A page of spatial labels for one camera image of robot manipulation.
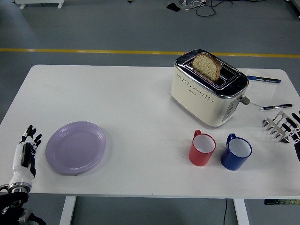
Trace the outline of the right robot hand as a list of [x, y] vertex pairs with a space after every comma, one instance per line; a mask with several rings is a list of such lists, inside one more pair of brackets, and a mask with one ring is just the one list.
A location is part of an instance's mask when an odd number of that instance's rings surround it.
[[294, 141], [294, 148], [298, 160], [300, 159], [300, 117], [296, 113], [292, 113], [292, 119], [286, 118], [286, 123], [282, 124], [283, 128], [288, 132], [287, 137], [291, 137]]

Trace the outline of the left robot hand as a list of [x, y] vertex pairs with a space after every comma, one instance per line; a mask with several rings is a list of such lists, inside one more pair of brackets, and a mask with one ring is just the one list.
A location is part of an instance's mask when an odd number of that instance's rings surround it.
[[41, 134], [34, 137], [36, 131], [32, 125], [29, 125], [16, 146], [12, 167], [13, 177], [9, 182], [9, 189], [21, 185], [30, 189], [32, 186], [31, 181], [36, 176], [35, 155], [42, 137]]

